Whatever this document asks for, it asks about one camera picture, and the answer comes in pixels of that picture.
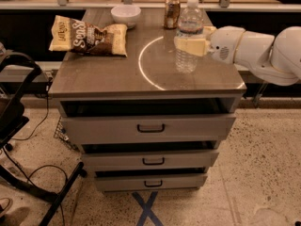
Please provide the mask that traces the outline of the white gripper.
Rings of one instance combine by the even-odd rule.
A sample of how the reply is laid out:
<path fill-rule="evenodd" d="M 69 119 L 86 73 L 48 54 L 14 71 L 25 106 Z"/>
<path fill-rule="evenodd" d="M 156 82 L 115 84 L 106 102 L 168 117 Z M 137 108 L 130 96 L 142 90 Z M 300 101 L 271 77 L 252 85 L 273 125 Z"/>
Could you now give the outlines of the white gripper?
<path fill-rule="evenodd" d="M 234 52 L 245 32 L 242 27 L 224 26 L 216 29 L 213 25 L 205 25 L 203 34 L 206 38 L 211 36 L 210 42 L 204 38 L 176 37 L 174 43 L 177 49 L 197 57 L 205 56 L 211 43 L 211 57 L 216 61 L 232 64 Z"/>

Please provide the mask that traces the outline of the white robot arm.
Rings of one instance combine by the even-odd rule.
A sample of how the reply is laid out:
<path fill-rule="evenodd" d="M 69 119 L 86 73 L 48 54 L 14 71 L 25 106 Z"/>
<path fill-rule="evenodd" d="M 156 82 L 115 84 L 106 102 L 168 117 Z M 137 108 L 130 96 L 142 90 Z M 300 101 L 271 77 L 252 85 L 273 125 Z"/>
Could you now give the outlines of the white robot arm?
<path fill-rule="evenodd" d="M 301 27 L 273 36 L 237 26 L 205 26 L 203 34 L 174 38 L 179 52 L 247 68 L 263 81 L 290 86 L 301 79 Z"/>

